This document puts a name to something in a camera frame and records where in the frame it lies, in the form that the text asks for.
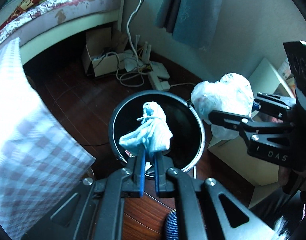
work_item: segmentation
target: white cable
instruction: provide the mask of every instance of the white cable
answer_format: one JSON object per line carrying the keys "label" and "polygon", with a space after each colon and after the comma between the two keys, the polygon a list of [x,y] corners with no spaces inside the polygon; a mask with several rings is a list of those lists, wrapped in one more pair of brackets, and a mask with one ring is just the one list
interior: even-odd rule
{"label": "white cable", "polygon": [[193,85],[193,86],[196,86],[196,84],[194,84],[194,83],[187,82],[187,83],[181,83],[181,84],[171,85],[171,87],[183,86],[183,85]]}
{"label": "white cable", "polygon": [[[143,78],[143,75],[146,75],[145,73],[141,73],[140,72],[140,64],[139,64],[139,57],[137,55],[137,51],[136,49],[134,48],[133,46],[133,43],[132,43],[132,38],[131,38],[131,34],[130,34],[130,28],[129,28],[129,25],[130,25],[130,22],[132,20],[132,17],[137,13],[137,11],[139,10],[140,6],[141,6],[141,2],[142,0],[139,1],[139,4],[137,5],[136,9],[134,12],[132,12],[132,14],[130,15],[129,17],[129,20],[127,21],[127,24],[126,24],[126,32],[127,32],[127,36],[129,38],[129,42],[130,42],[130,45],[131,45],[131,48],[132,48],[132,51],[135,55],[135,59],[136,59],[136,65],[137,65],[137,68],[135,71],[130,71],[128,73],[125,73],[125,74],[122,74],[120,77],[118,77],[118,70],[119,68],[117,68],[117,71],[116,71],[116,78],[117,80],[125,87],[140,87],[142,85],[144,85],[144,78]],[[130,74],[133,74],[131,77],[128,77],[128,78],[123,78],[125,77],[126,75],[130,75]],[[127,84],[124,84],[122,81],[125,81],[125,80],[129,80],[129,79],[132,79],[134,77],[137,77],[137,76],[141,76],[141,79],[142,79],[142,83],[139,84],[139,85],[127,85]]]}
{"label": "white cable", "polygon": [[132,38],[131,38],[131,34],[130,34],[130,27],[129,27],[129,25],[130,25],[130,21],[131,21],[133,15],[136,14],[137,11],[139,10],[140,5],[141,5],[141,2],[142,2],[142,0],[139,1],[139,4],[137,5],[135,11],[131,13],[131,15],[130,15],[130,17],[129,17],[129,20],[127,21],[127,24],[126,24],[127,36],[129,37],[130,45],[131,45],[132,51],[134,52],[134,55],[135,55],[135,57],[136,57],[136,62],[137,62],[137,64],[139,64],[139,57],[137,56],[137,51],[135,50],[135,48],[134,48],[134,46],[133,46],[133,43],[132,43]]}
{"label": "white cable", "polygon": [[135,59],[135,58],[132,58],[132,57],[125,58],[124,61],[129,60],[129,59],[136,61],[136,59]]}

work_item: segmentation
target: dark wood floor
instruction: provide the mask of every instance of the dark wood floor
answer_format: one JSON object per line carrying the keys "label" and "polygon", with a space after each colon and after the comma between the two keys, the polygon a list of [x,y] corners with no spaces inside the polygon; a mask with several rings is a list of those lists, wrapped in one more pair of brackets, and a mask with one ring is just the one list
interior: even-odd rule
{"label": "dark wood floor", "polygon": [[[112,111],[127,96],[151,89],[148,80],[140,88],[127,88],[114,76],[90,79],[84,74],[81,61],[71,54],[63,60],[59,48],[49,50],[31,60],[24,68],[33,78],[46,106],[63,127],[81,144],[98,145],[108,142],[108,124]],[[176,66],[164,59],[164,64]],[[171,80],[171,83],[183,82]],[[190,98],[192,86],[178,86],[170,92]],[[210,128],[205,125],[208,142]],[[114,158],[110,146],[85,147],[96,157],[93,170],[96,178],[104,178],[119,169],[121,164]],[[214,177],[232,192],[243,204],[248,205],[254,187],[221,160],[208,152],[207,145],[197,164],[197,178]],[[125,200],[124,240],[158,240],[168,212],[175,208],[173,199],[159,199],[154,181],[146,180],[145,194],[141,199]]]}

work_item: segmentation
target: black pot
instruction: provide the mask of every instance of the black pot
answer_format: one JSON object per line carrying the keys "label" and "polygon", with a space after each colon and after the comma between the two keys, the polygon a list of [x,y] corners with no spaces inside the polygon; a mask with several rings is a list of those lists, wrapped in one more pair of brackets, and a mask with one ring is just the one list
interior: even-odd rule
{"label": "black pot", "polygon": [[[182,98],[163,91],[146,90],[123,100],[114,110],[109,124],[109,142],[113,153],[122,164],[129,156],[119,145],[122,135],[136,130],[141,122],[136,119],[143,115],[143,104],[157,102],[166,115],[166,123],[173,133],[170,152],[174,166],[184,172],[191,170],[202,156],[205,146],[205,131],[201,119],[194,108]],[[147,170],[145,176],[154,178],[154,167]]]}

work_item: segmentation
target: white wall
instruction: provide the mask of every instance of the white wall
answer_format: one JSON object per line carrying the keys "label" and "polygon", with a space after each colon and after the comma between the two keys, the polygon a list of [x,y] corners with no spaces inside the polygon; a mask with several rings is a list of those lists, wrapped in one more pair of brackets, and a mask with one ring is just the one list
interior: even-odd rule
{"label": "white wall", "polygon": [[[130,26],[132,36],[140,34],[155,52],[205,80],[229,72],[248,78],[263,57],[279,67],[286,57],[283,42],[306,41],[306,22],[291,0],[223,0],[212,46],[199,51],[154,26],[162,1],[144,1]],[[137,3],[125,0],[122,28]]]}

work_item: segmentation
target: checkered cloth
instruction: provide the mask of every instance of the checkered cloth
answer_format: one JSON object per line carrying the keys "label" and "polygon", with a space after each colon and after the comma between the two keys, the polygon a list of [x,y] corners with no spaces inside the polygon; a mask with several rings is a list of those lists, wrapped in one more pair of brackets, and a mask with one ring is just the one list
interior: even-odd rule
{"label": "checkered cloth", "polygon": [[19,38],[9,42],[0,51],[0,224],[5,232],[20,239],[94,160],[30,87]]}

